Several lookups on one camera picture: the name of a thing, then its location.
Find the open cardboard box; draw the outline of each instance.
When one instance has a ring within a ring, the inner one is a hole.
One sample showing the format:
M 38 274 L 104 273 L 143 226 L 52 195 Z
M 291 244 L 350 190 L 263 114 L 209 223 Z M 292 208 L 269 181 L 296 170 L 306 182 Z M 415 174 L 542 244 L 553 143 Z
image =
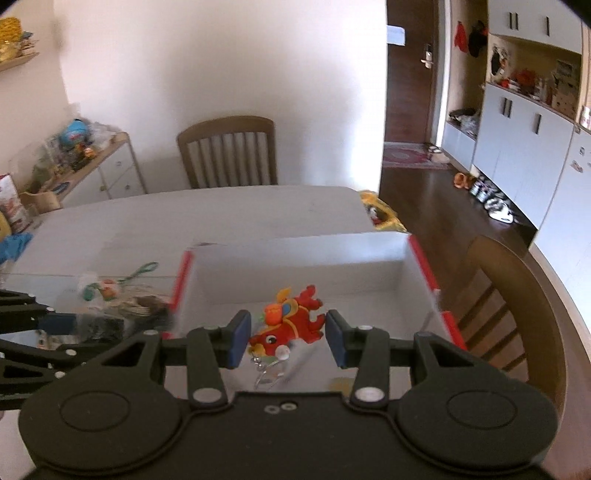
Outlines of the open cardboard box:
M 429 330 L 450 339 L 424 255 L 414 237 L 398 232 L 198 245 L 185 254 L 177 279 L 173 333 L 225 325 L 241 309 L 250 311 L 257 325 L 280 289 L 292 287 L 296 296 L 310 284 L 324 302 L 314 317 L 336 309 L 350 325 L 372 325 L 392 338 L 412 339 L 415 332 Z M 339 369 L 325 338 L 311 345 L 295 340 L 290 347 L 285 376 L 272 391 L 346 390 L 343 385 L 352 384 L 356 369 Z M 222 371 L 229 394 L 252 391 L 257 376 L 249 353 L 239 368 Z M 184 368 L 170 369 L 166 386 L 186 398 Z M 391 369 L 391 398 L 409 388 L 408 369 Z

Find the white tabletop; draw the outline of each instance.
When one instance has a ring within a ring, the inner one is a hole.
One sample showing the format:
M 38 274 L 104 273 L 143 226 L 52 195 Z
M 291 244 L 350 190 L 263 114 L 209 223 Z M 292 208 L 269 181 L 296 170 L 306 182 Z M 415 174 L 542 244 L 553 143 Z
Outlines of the white tabletop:
M 183 252 L 201 242 L 373 229 L 359 194 L 344 187 L 183 190 L 110 200 L 48 214 L 4 287 L 64 311 L 85 272 L 124 277 L 156 261 L 158 269 L 143 279 L 169 289 Z

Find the door frame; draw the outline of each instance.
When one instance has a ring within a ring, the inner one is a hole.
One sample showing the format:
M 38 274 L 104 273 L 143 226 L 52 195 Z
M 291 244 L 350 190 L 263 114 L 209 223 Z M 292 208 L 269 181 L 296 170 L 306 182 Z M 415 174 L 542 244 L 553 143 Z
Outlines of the door frame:
M 431 94 L 431 121 L 429 139 L 433 145 L 441 147 L 443 130 L 447 121 L 447 97 L 452 62 L 452 2 L 437 0 L 437 38 L 434 46 L 437 72 Z

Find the red patterned rug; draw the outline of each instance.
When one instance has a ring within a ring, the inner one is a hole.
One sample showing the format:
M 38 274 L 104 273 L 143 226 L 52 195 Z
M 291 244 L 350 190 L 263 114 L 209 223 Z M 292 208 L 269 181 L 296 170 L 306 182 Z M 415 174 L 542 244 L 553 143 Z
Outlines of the red patterned rug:
M 449 159 L 443 153 L 430 153 L 428 145 L 414 143 L 384 143 L 383 168 L 423 168 L 447 170 Z

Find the brown wooden door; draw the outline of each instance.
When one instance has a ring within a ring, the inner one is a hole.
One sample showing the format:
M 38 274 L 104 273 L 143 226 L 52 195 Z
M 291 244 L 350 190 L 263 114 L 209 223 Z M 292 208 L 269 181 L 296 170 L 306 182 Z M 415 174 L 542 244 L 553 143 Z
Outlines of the brown wooden door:
M 386 142 L 423 143 L 430 134 L 436 66 L 421 62 L 435 46 L 435 0 L 387 0 L 388 25 L 406 30 L 406 45 L 388 45 Z

